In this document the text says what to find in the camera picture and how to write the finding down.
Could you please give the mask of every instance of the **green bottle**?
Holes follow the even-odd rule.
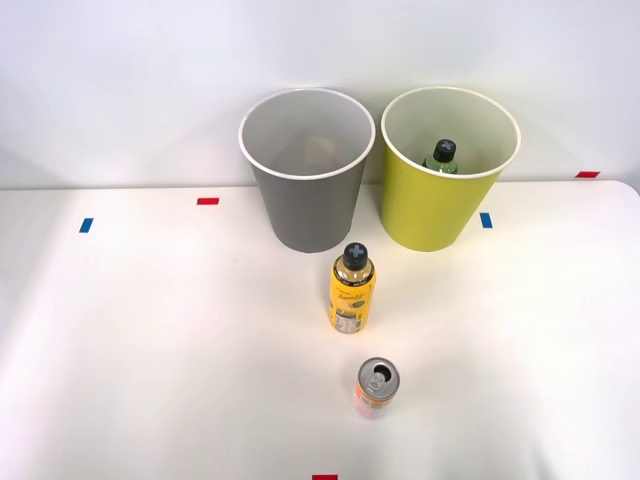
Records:
[[[453,157],[456,154],[456,144],[451,140],[443,139],[436,143],[433,155],[429,155],[422,162],[422,166],[429,170],[442,173],[458,173],[458,164]]]

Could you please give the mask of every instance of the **bottle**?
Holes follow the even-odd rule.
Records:
[[[429,170],[442,173],[458,173],[458,165],[453,160],[456,154],[456,144],[451,140],[443,139],[436,143],[433,155],[429,155],[422,162],[422,166]]]
[[[376,271],[361,243],[350,243],[331,270],[329,320],[340,333],[362,330],[369,318]]]

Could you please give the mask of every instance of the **blue tape marker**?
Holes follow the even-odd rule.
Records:
[[[91,225],[93,225],[93,218],[85,218],[84,222],[82,222],[82,226],[80,227],[80,233],[89,233]]]
[[[491,216],[488,213],[481,213],[480,221],[482,222],[482,228],[493,228],[493,224],[491,223]]]

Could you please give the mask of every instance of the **yellow bottle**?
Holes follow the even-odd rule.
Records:
[[[367,324],[376,271],[361,243],[350,243],[331,270],[329,320],[340,333],[356,333]]]

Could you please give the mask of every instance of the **can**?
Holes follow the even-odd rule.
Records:
[[[350,243],[333,263],[329,321],[340,333],[357,333],[369,319],[376,270],[361,243]]]
[[[386,358],[370,358],[358,371],[353,409],[364,418],[380,418],[399,386],[400,375],[393,363]]]

